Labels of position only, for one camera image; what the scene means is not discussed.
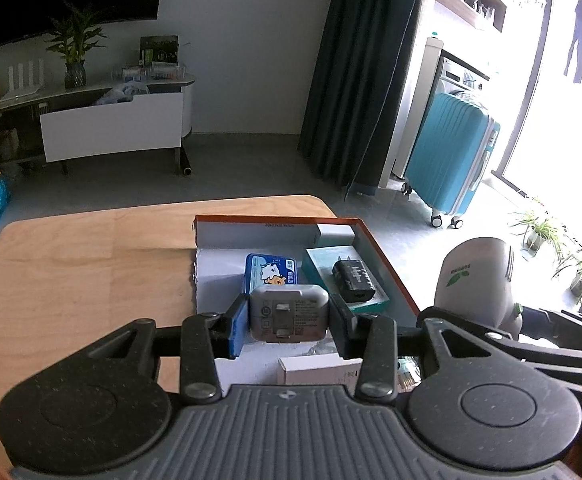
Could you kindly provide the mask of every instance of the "white wall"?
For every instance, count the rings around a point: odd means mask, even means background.
[[[178,34],[180,59],[197,77],[195,132],[299,133],[330,0],[160,0],[158,20],[105,26],[107,48],[86,56],[87,79],[136,64],[140,36]],[[7,66],[43,57],[47,81],[62,85],[58,54],[44,39],[0,47]]]

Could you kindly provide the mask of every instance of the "wooden table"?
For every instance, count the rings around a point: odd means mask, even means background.
[[[316,197],[132,207],[14,222],[0,235],[0,399],[15,384],[139,317],[194,314],[197,214],[332,217]],[[159,382],[177,391],[177,363]],[[0,443],[0,466],[10,462]]]

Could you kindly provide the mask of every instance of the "cartoon bear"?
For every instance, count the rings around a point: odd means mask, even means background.
[[[262,271],[260,273],[260,279],[264,283],[268,283],[270,285],[284,285],[286,282],[286,278],[284,278],[281,273],[280,269],[278,269],[276,264],[266,264],[262,267]]]

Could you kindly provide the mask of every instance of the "curtain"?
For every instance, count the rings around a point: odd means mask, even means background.
[[[331,0],[299,142],[321,178],[339,186],[377,185],[420,1]]]

